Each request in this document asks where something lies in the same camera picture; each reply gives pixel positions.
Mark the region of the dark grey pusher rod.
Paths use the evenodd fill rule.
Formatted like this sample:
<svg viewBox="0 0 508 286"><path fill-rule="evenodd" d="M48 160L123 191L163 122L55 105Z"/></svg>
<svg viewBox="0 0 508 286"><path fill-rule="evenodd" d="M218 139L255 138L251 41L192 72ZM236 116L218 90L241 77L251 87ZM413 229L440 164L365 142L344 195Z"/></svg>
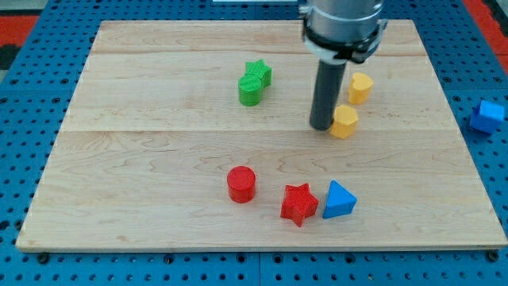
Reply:
<svg viewBox="0 0 508 286"><path fill-rule="evenodd" d="M346 64L327 64L319 61L310 110L310 126L328 130L341 89Z"/></svg>

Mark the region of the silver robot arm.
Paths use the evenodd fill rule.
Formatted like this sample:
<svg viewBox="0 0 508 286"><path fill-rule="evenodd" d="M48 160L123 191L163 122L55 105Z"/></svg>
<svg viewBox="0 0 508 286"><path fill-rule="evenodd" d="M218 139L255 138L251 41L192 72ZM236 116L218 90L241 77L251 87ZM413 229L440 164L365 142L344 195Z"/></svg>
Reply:
<svg viewBox="0 0 508 286"><path fill-rule="evenodd" d="M310 126L327 130L348 62L364 63L381 42L383 0L308 0L298 8L302 40L318 59Z"/></svg>

